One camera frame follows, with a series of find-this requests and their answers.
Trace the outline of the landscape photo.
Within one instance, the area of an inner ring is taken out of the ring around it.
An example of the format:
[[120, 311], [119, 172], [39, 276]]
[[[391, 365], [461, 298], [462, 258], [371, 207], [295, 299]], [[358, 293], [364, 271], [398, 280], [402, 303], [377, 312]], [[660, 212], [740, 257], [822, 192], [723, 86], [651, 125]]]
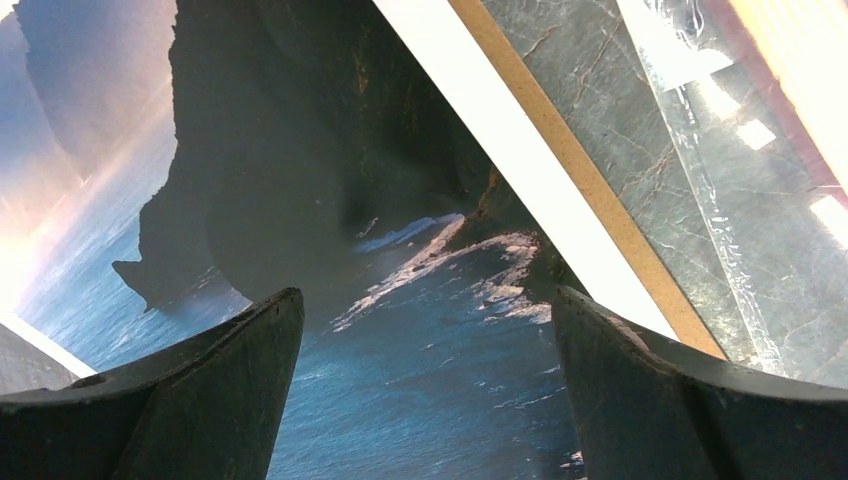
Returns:
[[263, 479], [592, 479], [505, 170], [371, 1], [8, 3], [1, 399], [296, 288]]

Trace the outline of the pink wooden picture frame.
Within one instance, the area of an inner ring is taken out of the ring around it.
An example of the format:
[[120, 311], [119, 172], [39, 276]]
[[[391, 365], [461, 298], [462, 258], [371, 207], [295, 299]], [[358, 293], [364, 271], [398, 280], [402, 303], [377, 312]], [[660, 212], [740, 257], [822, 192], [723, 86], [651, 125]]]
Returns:
[[815, 179], [847, 200], [847, 4], [707, 1]]

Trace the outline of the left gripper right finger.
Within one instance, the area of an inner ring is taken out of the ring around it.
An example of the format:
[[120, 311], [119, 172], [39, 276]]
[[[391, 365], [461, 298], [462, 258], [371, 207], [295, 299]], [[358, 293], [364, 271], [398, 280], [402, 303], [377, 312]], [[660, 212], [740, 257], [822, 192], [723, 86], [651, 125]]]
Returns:
[[562, 287], [552, 323], [592, 479], [843, 479], [847, 393], [731, 363]]

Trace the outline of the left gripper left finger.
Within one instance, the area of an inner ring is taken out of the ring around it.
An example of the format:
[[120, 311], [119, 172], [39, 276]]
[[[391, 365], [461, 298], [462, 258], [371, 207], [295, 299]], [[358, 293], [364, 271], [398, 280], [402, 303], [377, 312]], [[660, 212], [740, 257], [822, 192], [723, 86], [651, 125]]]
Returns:
[[263, 479], [304, 329], [284, 289], [202, 333], [59, 389], [1, 399], [5, 479]]

